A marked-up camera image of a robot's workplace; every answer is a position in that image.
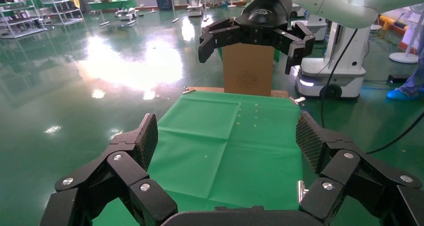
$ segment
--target glossy floor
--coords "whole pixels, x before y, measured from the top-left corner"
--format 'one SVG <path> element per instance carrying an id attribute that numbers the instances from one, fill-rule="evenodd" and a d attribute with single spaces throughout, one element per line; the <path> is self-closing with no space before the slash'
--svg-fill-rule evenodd
<path id="1" fill-rule="evenodd" d="M 100 19 L 87 15 L 84 23 L 0 41 L 0 225 L 37 225 L 57 179 L 97 157 L 114 135 L 134 129 L 146 113 L 163 116 L 184 86 L 223 87 L 218 53 L 199 63 L 198 38 L 202 26 L 241 10 L 209 10 L 207 22 L 179 10 L 175 24 L 172 12 L 157 12 L 139 18 L 134 27 L 116 22 L 99 27 Z M 106 18 L 115 20 L 112 14 Z M 370 38 L 366 79 L 412 72 L 414 65 L 389 60 L 399 40 L 392 33 Z M 324 53 L 320 47 L 314 55 Z M 283 61 L 275 66 L 272 87 L 296 96 Z M 388 143 L 423 108 L 422 100 L 387 100 L 390 88 L 367 82 L 358 100 L 327 100 L 327 127 L 365 151 Z M 304 108 L 320 119 L 317 99 L 308 99 Z M 419 124 L 375 156 L 424 180 L 423 129 Z M 123 206 L 116 207 L 125 214 Z M 123 225 L 119 216 L 101 218 L 102 225 Z M 334 224 L 357 225 L 357 220 L 376 222 L 348 200 Z"/>

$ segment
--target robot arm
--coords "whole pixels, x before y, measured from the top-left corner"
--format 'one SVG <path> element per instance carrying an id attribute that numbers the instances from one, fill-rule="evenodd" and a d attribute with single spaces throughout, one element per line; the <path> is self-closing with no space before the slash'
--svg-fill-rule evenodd
<path id="1" fill-rule="evenodd" d="M 292 0 L 313 15 L 324 17 L 345 27 L 362 29 L 370 26 L 378 14 L 423 3 L 424 0 Z"/>

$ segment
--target black cable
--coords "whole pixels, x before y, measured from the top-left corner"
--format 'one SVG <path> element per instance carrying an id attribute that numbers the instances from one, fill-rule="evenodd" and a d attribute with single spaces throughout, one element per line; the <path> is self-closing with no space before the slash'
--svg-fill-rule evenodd
<path id="1" fill-rule="evenodd" d="M 422 119 L 424 118 L 424 112 L 422 112 L 422 114 L 415 120 L 415 122 L 413 122 L 413 124 L 411 126 L 409 126 L 409 128 L 407 128 L 401 135 L 399 135 L 399 137 L 397 137 L 395 140 L 389 142 L 386 146 L 383 146 L 381 148 L 377 148 L 373 151 L 369 151 L 366 154 L 370 155 L 370 154 L 374 154 L 377 153 L 379 151 L 382 151 L 384 149 L 387 149 L 388 147 L 390 147 L 391 145 L 393 145 L 394 143 L 396 143 L 397 141 L 401 140 L 405 135 L 407 135 Z"/>
<path id="2" fill-rule="evenodd" d="M 368 40 L 368 51 L 366 52 L 366 55 L 363 57 L 364 59 L 370 54 L 370 41 Z"/>
<path id="3" fill-rule="evenodd" d="M 324 125 L 324 99 L 327 94 L 327 90 L 329 89 L 331 78 L 333 77 L 334 71 L 336 70 L 337 65 L 339 64 L 340 60 L 342 59 L 343 55 L 345 54 L 346 50 L 348 50 L 349 45 L 351 45 L 352 40 L 354 40 L 355 35 L 357 34 L 358 29 L 355 29 L 355 31 L 352 34 L 352 37 L 350 37 L 349 42 L 347 42 L 346 47 L 344 47 L 343 52 L 341 52 L 340 57 L 338 57 L 337 62 L 335 62 L 334 68 L 332 69 L 330 76 L 328 77 L 327 84 L 325 85 L 325 90 L 322 93 L 321 96 L 321 125 L 325 129 L 326 126 Z"/>

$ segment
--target cardboard box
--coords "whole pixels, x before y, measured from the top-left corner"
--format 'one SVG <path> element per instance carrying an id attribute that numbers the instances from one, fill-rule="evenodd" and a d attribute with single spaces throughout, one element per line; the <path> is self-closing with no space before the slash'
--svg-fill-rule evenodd
<path id="1" fill-rule="evenodd" d="M 237 43 L 222 48 L 224 92 L 271 96 L 274 48 Z"/>

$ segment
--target green table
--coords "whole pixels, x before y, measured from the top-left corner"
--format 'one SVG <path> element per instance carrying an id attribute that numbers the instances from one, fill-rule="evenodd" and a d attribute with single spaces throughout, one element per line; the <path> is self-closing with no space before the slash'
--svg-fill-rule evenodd
<path id="1" fill-rule="evenodd" d="M 113 0 L 112 2 L 89 2 L 91 10 L 129 9 L 137 7 L 136 0 Z"/>
<path id="2" fill-rule="evenodd" d="M 196 91 L 158 122 L 148 172 L 178 211 L 215 206 L 297 210 L 303 178 L 295 131 L 300 108 L 288 98 Z M 136 225 L 119 200 L 94 225 Z"/>

